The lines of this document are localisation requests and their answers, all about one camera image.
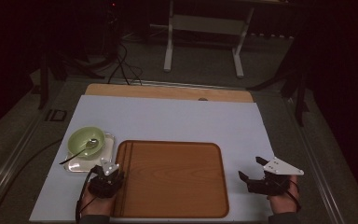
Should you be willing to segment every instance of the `dark floor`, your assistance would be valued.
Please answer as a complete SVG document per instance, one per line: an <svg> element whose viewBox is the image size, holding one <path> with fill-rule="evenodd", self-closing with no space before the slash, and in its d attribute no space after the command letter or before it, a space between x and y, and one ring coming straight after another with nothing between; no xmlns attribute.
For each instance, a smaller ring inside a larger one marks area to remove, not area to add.
<svg viewBox="0 0 358 224"><path fill-rule="evenodd" d="M178 41L173 49L172 71L165 73L162 68L166 46L160 38L152 38L147 44L137 42L136 36L126 38L122 41L128 52L124 73L132 84L140 85L139 77L143 85L200 85L235 90L245 90L273 77L291 44L290 39L248 37L241 52L245 78L237 79L231 50L225 45L201 43L196 47L194 43ZM19 163L10 167L11 171L25 164L37 150L62 138L80 95L90 83L106 82L116 66L97 71L105 76L104 80L84 77L73 69L68 69L65 82L52 78L50 101L44 110L37 109L38 95L26 94L0 120L0 167L13 150L18 153L10 158L18 159ZM125 83L121 71L115 73L111 83ZM358 223L358 186L312 92L306 94L309 111L303 113L305 125L301 128L293 116L294 99L282 98L281 86L282 83L276 83L252 95L260 108L274 153L306 173L299 181L302 223ZM46 119L50 109L66 111L66 119L61 122ZM58 147L59 144L55 144L32 159L16 176L0 204L0 223L28 223ZM0 173L10 173L10 170L0 170Z"/></svg>

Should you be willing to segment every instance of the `metal stand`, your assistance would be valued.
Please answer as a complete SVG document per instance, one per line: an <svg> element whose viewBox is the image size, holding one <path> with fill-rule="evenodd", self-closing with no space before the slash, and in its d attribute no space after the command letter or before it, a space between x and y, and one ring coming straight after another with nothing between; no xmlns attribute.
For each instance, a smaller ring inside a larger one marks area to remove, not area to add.
<svg viewBox="0 0 358 224"><path fill-rule="evenodd" d="M232 55L234 59L235 70L237 72L237 77L242 78L243 70L240 52L254 11L254 7L251 7L249 9L246 21L178 15L173 13L173 0L171 0L170 17L168 21L168 44L167 51L165 53L164 71L171 72L173 52L172 32L173 29L176 29L223 35L239 35L240 41L237 47L232 50Z"/></svg>

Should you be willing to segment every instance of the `white table surface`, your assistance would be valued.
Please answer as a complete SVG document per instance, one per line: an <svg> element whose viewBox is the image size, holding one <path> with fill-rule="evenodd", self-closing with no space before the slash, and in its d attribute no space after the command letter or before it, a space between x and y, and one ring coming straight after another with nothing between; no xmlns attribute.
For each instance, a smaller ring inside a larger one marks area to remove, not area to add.
<svg viewBox="0 0 358 224"><path fill-rule="evenodd" d="M273 158L255 103L128 98L83 95L31 214L31 221L75 220L76 201L86 173L70 173L59 165L67 155L71 133L98 126L115 138L113 154L125 140L212 142L220 146L227 181L229 212L223 218L112 218L114 222L244 222L272 215L265 195L249 193L241 170L252 179L264 176L255 162Z"/></svg>

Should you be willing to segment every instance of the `wooden tray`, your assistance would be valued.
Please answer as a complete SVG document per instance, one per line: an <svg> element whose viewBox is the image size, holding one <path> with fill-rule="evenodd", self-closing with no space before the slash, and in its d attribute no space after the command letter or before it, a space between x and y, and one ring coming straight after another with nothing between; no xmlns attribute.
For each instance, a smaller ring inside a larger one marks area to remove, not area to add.
<svg viewBox="0 0 358 224"><path fill-rule="evenodd" d="M117 159L125 181L113 217L225 217L226 181L212 143L125 141Z"/></svg>

